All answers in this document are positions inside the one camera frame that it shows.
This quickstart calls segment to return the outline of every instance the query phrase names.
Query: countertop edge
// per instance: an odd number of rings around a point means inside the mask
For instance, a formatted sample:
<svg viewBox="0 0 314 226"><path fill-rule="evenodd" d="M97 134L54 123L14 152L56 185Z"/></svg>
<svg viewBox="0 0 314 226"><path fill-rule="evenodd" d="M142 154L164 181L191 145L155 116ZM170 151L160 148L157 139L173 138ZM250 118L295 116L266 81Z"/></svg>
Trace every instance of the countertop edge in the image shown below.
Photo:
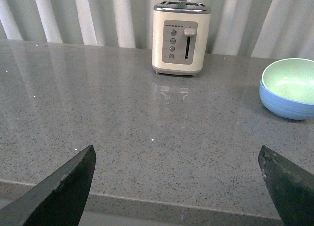
<svg viewBox="0 0 314 226"><path fill-rule="evenodd" d="M0 180L0 198L14 200L29 191L33 186L34 184ZM85 210L146 220L183 223L191 226L208 224L283 226L282 221L275 218L188 207L165 202L127 199L101 195L92 191L89 194Z"/></svg>

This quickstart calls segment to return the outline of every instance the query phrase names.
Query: toaster control panel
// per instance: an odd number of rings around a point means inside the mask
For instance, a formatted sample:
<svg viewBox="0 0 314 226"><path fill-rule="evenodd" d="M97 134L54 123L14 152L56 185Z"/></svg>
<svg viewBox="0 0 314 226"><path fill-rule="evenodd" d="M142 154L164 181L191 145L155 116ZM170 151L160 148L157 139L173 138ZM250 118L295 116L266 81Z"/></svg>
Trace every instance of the toaster control panel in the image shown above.
<svg viewBox="0 0 314 226"><path fill-rule="evenodd" d="M162 39L164 63L192 64L197 25L195 21L164 21Z"/></svg>

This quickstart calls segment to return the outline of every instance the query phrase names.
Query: toaster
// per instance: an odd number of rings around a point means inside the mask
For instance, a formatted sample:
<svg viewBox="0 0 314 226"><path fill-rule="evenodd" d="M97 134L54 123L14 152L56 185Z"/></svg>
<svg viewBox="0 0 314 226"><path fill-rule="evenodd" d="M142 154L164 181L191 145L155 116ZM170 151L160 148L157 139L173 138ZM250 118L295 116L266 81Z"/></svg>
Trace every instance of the toaster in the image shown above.
<svg viewBox="0 0 314 226"><path fill-rule="evenodd" d="M203 67L211 10L202 3L154 6L152 67L156 73L196 76Z"/></svg>

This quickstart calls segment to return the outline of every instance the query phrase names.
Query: bowl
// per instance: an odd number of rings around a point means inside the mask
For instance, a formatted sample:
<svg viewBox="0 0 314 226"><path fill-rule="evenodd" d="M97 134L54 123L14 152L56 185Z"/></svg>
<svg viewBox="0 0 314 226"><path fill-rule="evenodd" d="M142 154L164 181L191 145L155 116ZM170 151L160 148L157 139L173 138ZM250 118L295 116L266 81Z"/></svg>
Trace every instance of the bowl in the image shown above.
<svg viewBox="0 0 314 226"><path fill-rule="evenodd" d="M262 83L276 95L314 104L314 61L301 58L276 61L264 70Z"/></svg>
<svg viewBox="0 0 314 226"><path fill-rule="evenodd" d="M314 103L297 102L268 90L260 80L260 99L276 115L293 120L314 118Z"/></svg>

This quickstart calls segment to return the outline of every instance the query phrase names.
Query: gray speckled countertop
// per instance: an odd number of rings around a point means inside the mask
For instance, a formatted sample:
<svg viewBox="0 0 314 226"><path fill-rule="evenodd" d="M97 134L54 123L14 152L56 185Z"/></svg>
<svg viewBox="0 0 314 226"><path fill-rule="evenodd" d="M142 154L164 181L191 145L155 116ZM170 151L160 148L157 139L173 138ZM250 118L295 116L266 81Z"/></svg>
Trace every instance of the gray speckled countertop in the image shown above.
<svg viewBox="0 0 314 226"><path fill-rule="evenodd" d="M267 145L314 173L314 120L262 105L259 80L273 61L207 54L197 77L157 75L150 50L1 40L0 197L93 144L88 209L281 225L258 153Z"/></svg>

